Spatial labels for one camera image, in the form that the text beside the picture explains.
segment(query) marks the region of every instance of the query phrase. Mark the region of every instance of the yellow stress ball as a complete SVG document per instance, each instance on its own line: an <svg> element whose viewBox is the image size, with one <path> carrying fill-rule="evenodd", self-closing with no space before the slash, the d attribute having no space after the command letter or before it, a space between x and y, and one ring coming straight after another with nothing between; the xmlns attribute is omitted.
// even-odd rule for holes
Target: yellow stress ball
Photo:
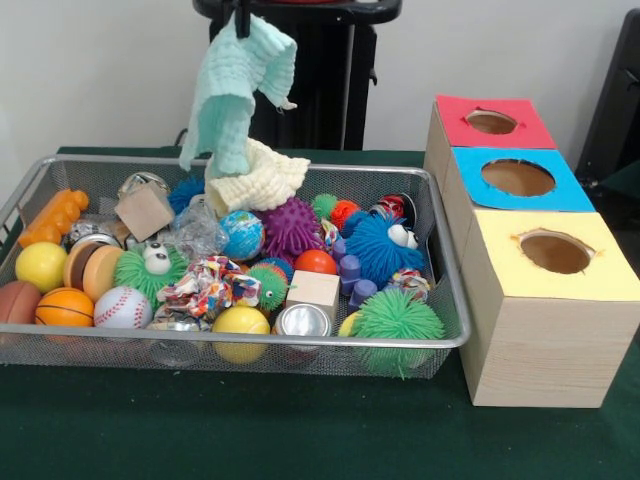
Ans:
<svg viewBox="0 0 640 480"><path fill-rule="evenodd" d="M231 307L222 312L211 329L215 333L269 334L269 321L251 307ZM216 342L216 352L229 363L244 365L258 360L267 349L265 343Z"/></svg>
<svg viewBox="0 0 640 480"><path fill-rule="evenodd" d="M67 252L55 243L37 242L25 248L16 260L16 277L47 293L62 286Z"/></svg>

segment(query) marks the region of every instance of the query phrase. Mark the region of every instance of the metal can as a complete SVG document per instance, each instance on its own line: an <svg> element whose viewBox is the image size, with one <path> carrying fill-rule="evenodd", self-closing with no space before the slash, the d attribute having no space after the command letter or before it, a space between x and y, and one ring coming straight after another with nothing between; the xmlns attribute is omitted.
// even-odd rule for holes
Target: metal can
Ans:
<svg viewBox="0 0 640 480"><path fill-rule="evenodd" d="M328 337L331 335L332 322L319 307L300 303L285 308L276 318L273 326L275 335L294 335L304 337ZM281 358L286 364L299 366L313 361L320 353L319 345L283 345Z"/></svg>

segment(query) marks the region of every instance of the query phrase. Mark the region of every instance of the purple spiky ball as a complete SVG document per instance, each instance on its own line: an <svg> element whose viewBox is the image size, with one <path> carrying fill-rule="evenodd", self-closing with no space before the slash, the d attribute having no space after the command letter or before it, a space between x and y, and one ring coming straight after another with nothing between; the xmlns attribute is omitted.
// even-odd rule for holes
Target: purple spiky ball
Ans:
<svg viewBox="0 0 640 480"><path fill-rule="evenodd" d="M322 242L316 236L320 228L316 214L311 205L299 198L291 197L260 216L266 230L264 252L268 256L293 263L303 252L322 248Z"/></svg>

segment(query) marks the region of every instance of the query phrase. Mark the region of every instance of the wooden cube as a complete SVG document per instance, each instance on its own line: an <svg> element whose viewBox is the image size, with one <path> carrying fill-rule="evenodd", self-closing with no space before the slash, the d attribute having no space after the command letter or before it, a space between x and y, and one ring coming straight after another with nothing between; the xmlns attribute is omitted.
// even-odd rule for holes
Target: wooden cube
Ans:
<svg viewBox="0 0 640 480"><path fill-rule="evenodd" d="M175 213L167 195L155 183L146 183L116 205L116 213L138 242L169 225Z"/></svg>
<svg viewBox="0 0 640 480"><path fill-rule="evenodd" d="M315 305L335 323L338 315L340 277L324 273L296 270L287 294L286 306L299 303Z"/></svg>
<svg viewBox="0 0 640 480"><path fill-rule="evenodd" d="M600 215L476 210L462 274L474 405L602 404L640 322L640 282Z"/></svg>

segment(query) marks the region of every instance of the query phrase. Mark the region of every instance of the orange basketball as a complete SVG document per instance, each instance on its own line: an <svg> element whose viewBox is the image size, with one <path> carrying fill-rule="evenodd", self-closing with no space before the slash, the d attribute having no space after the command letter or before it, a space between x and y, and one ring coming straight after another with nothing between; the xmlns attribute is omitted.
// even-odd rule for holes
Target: orange basketball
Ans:
<svg viewBox="0 0 640 480"><path fill-rule="evenodd" d="M91 327L93 302L75 288L57 288L38 303L36 323L52 327Z"/></svg>

